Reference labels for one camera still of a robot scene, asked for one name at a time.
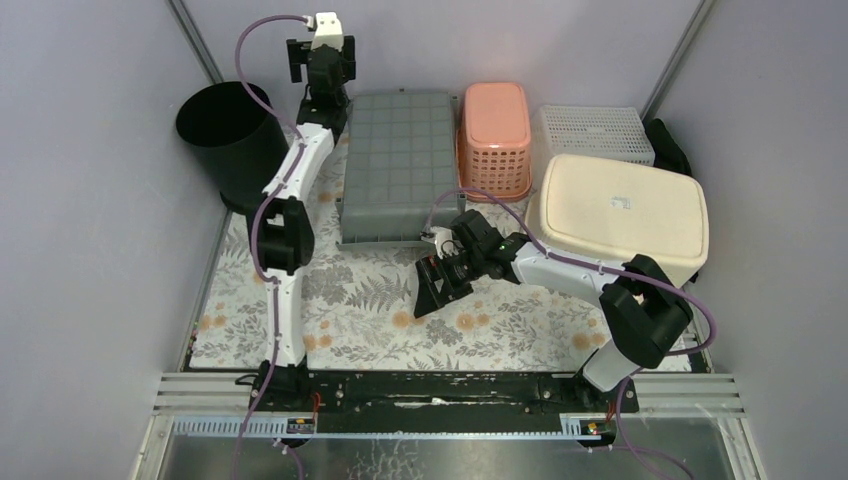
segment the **wall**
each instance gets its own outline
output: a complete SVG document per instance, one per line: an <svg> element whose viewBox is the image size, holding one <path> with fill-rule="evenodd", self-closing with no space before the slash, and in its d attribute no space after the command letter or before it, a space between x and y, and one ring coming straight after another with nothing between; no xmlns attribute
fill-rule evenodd
<svg viewBox="0 0 848 480"><path fill-rule="evenodd" d="M356 37L351 93L386 89L463 92L471 83L518 81L531 111L544 103L642 108L698 0L186 0L225 78L235 78L239 34L273 14L335 11ZM277 22L245 43L244 69L276 105L295 112L287 38L311 38Z"/></svg>
<svg viewBox="0 0 848 480"><path fill-rule="evenodd" d="M206 80L162 1L0 2L0 65L0 476L126 478L223 215Z"/></svg>
<svg viewBox="0 0 848 480"><path fill-rule="evenodd" d="M845 18L845 2L718 2L658 114L707 195L694 292L772 479L844 476Z"/></svg>

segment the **black bin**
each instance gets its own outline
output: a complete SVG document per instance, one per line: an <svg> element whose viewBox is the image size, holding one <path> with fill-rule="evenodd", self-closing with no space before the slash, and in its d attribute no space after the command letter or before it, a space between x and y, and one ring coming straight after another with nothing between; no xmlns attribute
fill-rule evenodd
<svg viewBox="0 0 848 480"><path fill-rule="evenodd" d="M270 105L268 95L251 89ZM224 204L252 216L288 152L280 124L260 107L240 82L206 87L177 114L177 133L209 174Z"/></svg>

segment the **white perforated crate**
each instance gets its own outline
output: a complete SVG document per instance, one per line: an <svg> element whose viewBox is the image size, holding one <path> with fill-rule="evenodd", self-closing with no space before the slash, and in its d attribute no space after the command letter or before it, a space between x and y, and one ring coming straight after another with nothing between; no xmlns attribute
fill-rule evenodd
<svg viewBox="0 0 848 480"><path fill-rule="evenodd" d="M544 105L533 117L533 184L561 153L654 164L654 149L635 108Z"/></svg>

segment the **orange plastic basket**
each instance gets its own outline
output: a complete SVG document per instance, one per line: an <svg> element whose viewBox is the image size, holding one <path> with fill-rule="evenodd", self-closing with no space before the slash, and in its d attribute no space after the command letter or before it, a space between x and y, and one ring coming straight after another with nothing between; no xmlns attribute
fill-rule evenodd
<svg viewBox="0 0 848 480"><path fill-rule="evenodd" d="M517 83L476 83L465 92L458 138L460 184L505 201L524 198L532 183L530 117ZM475 202L489 200L468 193Z"/></svg>

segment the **floral tablecloth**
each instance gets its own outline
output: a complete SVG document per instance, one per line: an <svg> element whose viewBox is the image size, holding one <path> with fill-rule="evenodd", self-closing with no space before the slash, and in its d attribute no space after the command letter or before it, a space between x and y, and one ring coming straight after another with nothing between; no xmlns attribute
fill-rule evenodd
<svg viewBox="0 0 848 480"><path fill-rule="evenodd" d="M303 286L312 369L575 371L610 336L599 310L542 287L483 278L474 293L413 318L413 263L421 249L339 251L334 206L344 187L346 139L319 174L307 209L316 245ZM521 211L526 200L513 205ZM518 226L495 205L469 204L503 233ZM256 368L264 359L265 288L253 271L245 218L233 215L202 317L191 368ZM689 371L686 358L659 370Z"/></svg>

